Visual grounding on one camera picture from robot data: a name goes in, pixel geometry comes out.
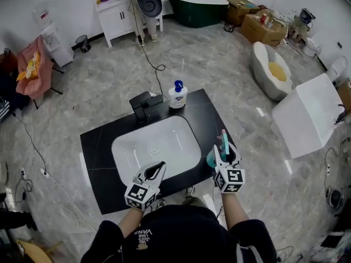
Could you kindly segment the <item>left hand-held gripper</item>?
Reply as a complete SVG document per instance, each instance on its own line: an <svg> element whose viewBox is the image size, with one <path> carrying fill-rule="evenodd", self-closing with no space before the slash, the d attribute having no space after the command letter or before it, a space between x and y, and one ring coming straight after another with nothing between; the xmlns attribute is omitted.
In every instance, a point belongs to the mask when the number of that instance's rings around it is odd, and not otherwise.
<svg viewBox="0 0 351 263"><path fill-rule="evenodd" d="M140 168L127 186L124 199L129 207L145 211L156 201L166 172L166 162L151 162Z"/></svg>

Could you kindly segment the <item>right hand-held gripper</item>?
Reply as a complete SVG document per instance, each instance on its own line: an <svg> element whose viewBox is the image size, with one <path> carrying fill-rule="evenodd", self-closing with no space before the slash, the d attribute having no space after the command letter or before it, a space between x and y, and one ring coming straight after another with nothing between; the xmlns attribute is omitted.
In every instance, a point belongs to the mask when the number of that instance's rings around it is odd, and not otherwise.
<svg viewBox="0 0 351 263"><path fill-rule="evenodd" d="M215 177L214 182L221 193L237 193L245 184L245 170L241 168L241 155L235 145L229 143L229 163L221 158L217 145L213 146Z"/></svg>

